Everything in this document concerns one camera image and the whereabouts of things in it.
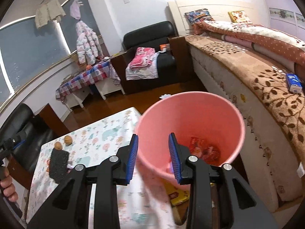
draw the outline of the patterned tablecloth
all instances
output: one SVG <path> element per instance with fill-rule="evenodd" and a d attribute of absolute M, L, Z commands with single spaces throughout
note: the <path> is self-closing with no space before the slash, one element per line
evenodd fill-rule
<path fill-rule="evenodd" d="M 94 84 L 107 77 L 111 77 L 116 85 L 120 84 L 120 79 L 117 76 L 114 68 L 111 65 L 110 60 L 105 62 L 99 62 L 92 67 L 90 70 L 83 71 L 71 80 L 59 86 L 56 89 L 55 97 L 56 100 L 60 100 L 65 103 L 65 96 L 77 91 L 85 86 Z"/>
<path fill-rule="evenodd" d="M 69 133 L 73 139 L 65 146 L 64 136 L 41 147 L 30 189 L 26 221 L 29 222 L 42 203 L 57 187 L 49 177 L 48 165 L 56 141 L 68 151 L 69 163 L 86 167 L 100 164 L 128 145 L 140 113 L 135 108 L 118 112 L 105 119 Z M 89 210 L 89 229 L 93 229 L 95 188 L 93 185 Z M 176 228 L 168 196 L 160 180 L 137 162 L 133 179 L 128 186 L 117 186 L 117 200 L 121 228 Z"/>

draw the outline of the colorful pillow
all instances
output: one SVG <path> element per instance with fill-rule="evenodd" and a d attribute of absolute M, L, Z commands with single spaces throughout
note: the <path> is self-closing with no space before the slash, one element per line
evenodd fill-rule
<path fill-rule="evenodd" d="M 206 8 L 187 12 L 185 13 L 185 16 L 190 21 L 191 25 L 193 25 L 195 22 L 201 22 L 204 20 L 215 21 Z"/>
<path fill-rule="evenodd" d="M 245 11 L 233 11 L 228 12 L 231 21 L 235 23 L 245 23 L 245 24 L 253 24 L 252 21 L 250 21 L 249 17 L 246 15 Z"/>

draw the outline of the plaid tablecloth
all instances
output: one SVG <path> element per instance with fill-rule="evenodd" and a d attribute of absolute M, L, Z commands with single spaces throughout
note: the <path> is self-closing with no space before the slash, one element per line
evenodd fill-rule
<path fill-rule="evenodd" d="M 120 79 L 111 65 L 110 60 L 105 62 L 99 62 L 92 67 L 90 70 L 83 71 L 77 76 L 73 77 L 71 80 L 59 86 L 56 89 L 55 97 L 56 100 L 65 103 L 65 96 L 69 95 L 85 86 L 94 84 L 101 81 L 107 77 L 111 77 L 116 85 L 120 84 Z"/>

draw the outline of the metal screw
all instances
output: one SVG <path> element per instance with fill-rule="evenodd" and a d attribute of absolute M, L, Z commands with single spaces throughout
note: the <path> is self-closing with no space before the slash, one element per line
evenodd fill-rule
<path fill-rule="evenodd" d="M 109 161 L 110 161 L 110 162 L 113 162 L 113 163 L 117 162 L 118 160 L 119 160 L 119 158 L 118 158 L 117 156 L 111 156 L 111 157 L 109 158 Z"/>
<path fill-rule="evenodd" d="M 224 164 L 224 169 L 225 170 L 231 170 L 232 166 L 230 164 Z"/>
<path fill-rule="evenodd" d="M 77 171 L 83 170 L 83 165 L 82 165 L 82 164 L 76 165 L 76 166 L 75 166 L 75 170 L 77 170 Z"/>
<path fill-rule="evenodd" d="M 196 156 L 189 156 L 191 162 L 197 162 L 198 158 Z"/>

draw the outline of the human hand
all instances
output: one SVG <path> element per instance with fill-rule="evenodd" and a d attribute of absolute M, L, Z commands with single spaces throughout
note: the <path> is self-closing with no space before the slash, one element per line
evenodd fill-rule
<path fill-rule="evenodd" d="M 1 187 L 4 188 L 3 194 L 9 198 L 9 201 L 15 202 L 18 200 L 18 194 L 16 193 L 15 186 L 12 183 L 13 179 L 7 168 L 4 168 L 4 175 L 5 178 L 0 182 Z"/>

